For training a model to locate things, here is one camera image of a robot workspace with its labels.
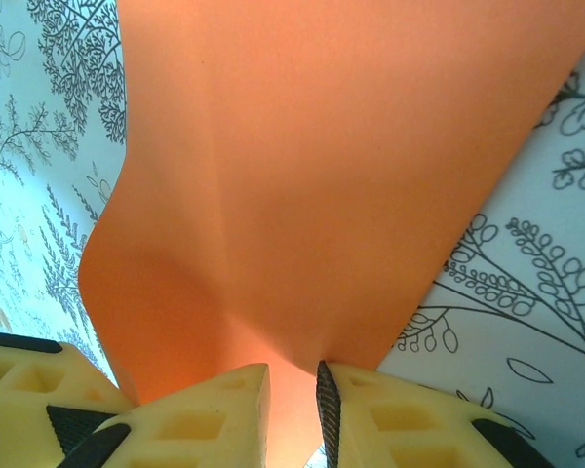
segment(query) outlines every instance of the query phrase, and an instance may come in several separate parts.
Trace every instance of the botanical print wallpaper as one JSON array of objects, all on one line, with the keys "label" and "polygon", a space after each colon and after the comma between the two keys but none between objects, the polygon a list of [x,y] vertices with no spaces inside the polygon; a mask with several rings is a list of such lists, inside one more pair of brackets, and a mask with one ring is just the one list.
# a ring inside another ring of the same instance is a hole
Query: botanical print wallpaper
[{"label": "botanical print wallpaper", "polygon": [[125,156],[114,1],[0,0],[0,331],[110,369],[78,266]]},{"label": "botanical print wallpaper", "polygon": [[585,55],[378,370],[501,413],[555,466],[585,468]]}]

